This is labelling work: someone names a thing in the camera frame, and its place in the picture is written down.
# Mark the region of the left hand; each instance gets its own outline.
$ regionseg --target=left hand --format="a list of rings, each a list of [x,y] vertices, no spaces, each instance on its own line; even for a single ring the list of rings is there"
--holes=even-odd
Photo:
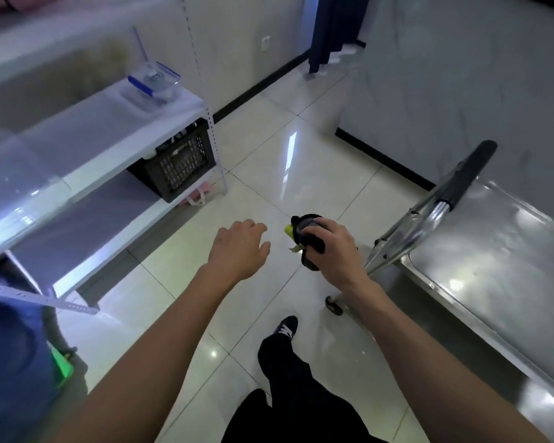
[[[207,266],[223,279],[236,283],[250,278],[265,264],[271,243],[260,246],[260,238],[267,231],[263,223],[252,219],[236,221],[229,229],[222,227],[215,237]]]

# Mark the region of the forearm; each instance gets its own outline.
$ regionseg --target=forearm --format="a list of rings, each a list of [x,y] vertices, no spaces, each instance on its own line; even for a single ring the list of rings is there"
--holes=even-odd
[[[517,410],[407,317],[375,282],[350,296],[434,442],[547,442]]]
[[[233,287],[218,278],[210,276],[206,266],[200,268],[52,442],[153,442],[177,399],[201,335]]]

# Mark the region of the crate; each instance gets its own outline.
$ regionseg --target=crate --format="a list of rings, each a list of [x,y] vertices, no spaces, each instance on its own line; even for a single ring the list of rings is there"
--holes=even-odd
[[[156,156],[140,159],[128,170],[168,203],[215,166],[207,134],[200,118],[156,148]]]

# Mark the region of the curtain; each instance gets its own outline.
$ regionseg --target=curtain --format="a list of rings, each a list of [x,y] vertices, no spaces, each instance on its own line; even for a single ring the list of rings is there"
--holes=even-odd
[[[355,43],[369,0],[319,0],[310,47],[310,73],[328,64],[330,53]]]

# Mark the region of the hand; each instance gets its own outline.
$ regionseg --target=hand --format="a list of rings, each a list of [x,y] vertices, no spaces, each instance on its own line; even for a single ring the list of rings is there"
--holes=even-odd
[[[369,276],[363,268],[363,257],[347,228],[325,217],[318,217],[314,221],[326,228],[311,225],[304,228],[303,233],[311,233],[322,239],[325,251],[320,254],[308,246],[306,257],[316,264],[325,279],[343,293],[363,282],[369,282]]]
[[[232,285],[250,278],[265,264],[271,243],[260,246],[260,238],[267,231],[263,223],[252,219],[236,221],[229,230],[218,230],[207,259],[210,272],[217,274]]]

